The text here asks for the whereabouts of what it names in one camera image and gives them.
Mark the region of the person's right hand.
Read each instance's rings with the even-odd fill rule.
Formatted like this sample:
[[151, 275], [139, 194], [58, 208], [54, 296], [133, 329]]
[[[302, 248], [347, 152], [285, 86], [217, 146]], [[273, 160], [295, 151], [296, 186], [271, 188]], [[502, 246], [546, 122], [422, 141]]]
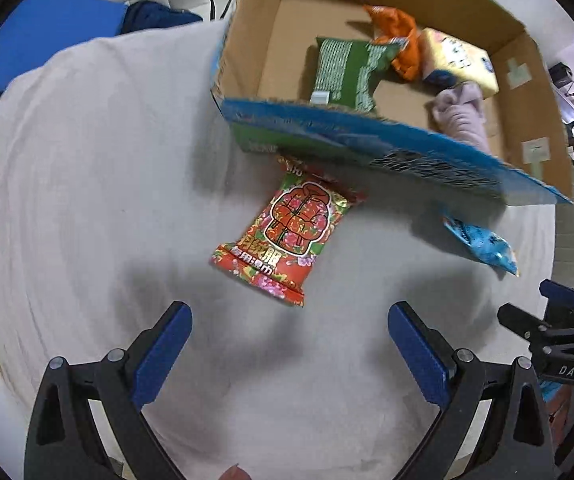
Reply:
[[559, 443], [564, 438], [564, 426], [569, 416], [573, 388], [570, 385], [561, 386], [556, 394], [546, 404], [549, 416], [549, 426], [552, 430], [552, 440]]

